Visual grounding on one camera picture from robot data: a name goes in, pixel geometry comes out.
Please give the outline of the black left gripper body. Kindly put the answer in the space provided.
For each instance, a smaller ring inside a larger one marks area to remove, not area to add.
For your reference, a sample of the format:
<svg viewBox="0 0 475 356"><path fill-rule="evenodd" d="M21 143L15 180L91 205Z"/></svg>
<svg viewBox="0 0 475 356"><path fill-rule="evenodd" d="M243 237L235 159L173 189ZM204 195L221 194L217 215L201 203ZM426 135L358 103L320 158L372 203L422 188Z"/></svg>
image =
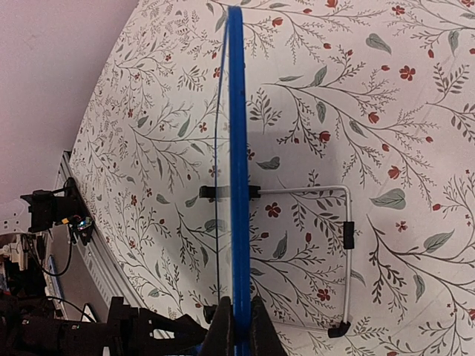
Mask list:
<svg viewBox="0 0 475 356"><path fill-rule="evenodd" d="M104 348L110 355L196 355L207 330L185 314L170 319L113 297L105 324Z"/></svg>

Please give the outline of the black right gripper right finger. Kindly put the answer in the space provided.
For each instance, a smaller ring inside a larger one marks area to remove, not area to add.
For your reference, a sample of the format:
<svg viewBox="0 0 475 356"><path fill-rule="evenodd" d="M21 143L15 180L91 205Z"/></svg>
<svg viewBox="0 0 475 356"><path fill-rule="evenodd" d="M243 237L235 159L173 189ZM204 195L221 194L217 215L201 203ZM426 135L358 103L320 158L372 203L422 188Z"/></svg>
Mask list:
<svg viewBox="0 0 475 356"><path fill-rule="evenodd" d="M251 301L249 348L252 356L287 356L259 296L254 296Z"/></svg>

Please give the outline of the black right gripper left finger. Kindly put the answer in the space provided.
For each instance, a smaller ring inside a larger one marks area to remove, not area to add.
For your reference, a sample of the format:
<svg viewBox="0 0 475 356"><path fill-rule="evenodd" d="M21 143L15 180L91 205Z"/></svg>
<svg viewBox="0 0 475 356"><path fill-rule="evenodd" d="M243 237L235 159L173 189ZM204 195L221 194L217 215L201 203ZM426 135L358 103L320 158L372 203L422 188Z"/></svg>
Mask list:
<svg viewBox="0 0 475 356"><path fill-rule="evenodd" d="M235 316L230 297L222 297L201 344L199 356L235 356Z"/></svg>

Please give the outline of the small blue-framed whiteboard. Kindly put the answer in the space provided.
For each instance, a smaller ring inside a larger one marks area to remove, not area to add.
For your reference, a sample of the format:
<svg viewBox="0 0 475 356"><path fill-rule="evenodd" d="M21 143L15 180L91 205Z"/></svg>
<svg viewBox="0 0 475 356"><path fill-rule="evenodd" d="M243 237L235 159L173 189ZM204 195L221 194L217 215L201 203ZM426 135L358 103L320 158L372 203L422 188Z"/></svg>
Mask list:
<svg viewBox="0 0 475 356"><path fill-rule="evenodd" d="M241 8L228 10L223 47L229 52L230 213L234 351L250 355L249 186L246 84Z"/></svg>

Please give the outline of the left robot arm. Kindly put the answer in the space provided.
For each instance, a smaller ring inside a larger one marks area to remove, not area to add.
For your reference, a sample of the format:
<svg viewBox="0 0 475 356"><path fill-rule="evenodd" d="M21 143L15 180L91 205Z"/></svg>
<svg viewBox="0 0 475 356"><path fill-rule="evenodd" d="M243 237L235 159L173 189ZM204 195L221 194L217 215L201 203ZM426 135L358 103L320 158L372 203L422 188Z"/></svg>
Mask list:
<svg viewBox="0 0 475 356"><path fill-rule="evenodd" d="M113 297L104 323L54 317L45 298L1 294L2 355L192 355L206 329Z"/></svg>

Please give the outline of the floral patterned table mat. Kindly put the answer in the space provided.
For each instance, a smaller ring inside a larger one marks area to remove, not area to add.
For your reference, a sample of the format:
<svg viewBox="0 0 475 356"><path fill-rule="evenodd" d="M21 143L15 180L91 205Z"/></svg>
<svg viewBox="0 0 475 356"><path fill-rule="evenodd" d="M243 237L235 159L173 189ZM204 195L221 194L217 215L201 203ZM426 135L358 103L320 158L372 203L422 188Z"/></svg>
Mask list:
<svg viewBox="0 0 475 356"><path fill-rule="evenodd" d="M275 327L289 355L474 353L474 3L140 1L70 167L152 311L206 322L231 294L204 185L230 177L231 6L241 8L248 181L345 185L350 329Z"/></svg>

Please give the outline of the front aluminium rail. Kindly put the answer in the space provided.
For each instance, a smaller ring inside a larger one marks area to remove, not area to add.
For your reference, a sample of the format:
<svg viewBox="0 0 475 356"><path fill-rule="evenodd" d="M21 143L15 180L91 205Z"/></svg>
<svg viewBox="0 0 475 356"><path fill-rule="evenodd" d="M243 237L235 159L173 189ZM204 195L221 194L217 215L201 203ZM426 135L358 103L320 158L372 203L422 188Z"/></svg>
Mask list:
<svg viewBox="0 0 475 356"><path fill-rule="evenodd" d="M114 296L124 297L131 306L145 307L96 229L87 245L78 242L73 247L70 268L59 280L66 300L90 303L100 319L106 318L106 309Z"/></svg>

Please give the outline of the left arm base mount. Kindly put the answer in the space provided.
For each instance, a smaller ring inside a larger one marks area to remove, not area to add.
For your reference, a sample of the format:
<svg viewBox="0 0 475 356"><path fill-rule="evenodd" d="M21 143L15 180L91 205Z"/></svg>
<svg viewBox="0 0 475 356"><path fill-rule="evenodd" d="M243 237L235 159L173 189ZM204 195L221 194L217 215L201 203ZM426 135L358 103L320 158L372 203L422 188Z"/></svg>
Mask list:
<svg viewBox="0 0 475 356"><path fill-rule="evenodd" d="M31 214L30 233L46 231L53 225L68 225L70 233L83 245L91 241L95 222L73 177L68 177L60 189L36 190L20 199L27 203Z"/></svg>

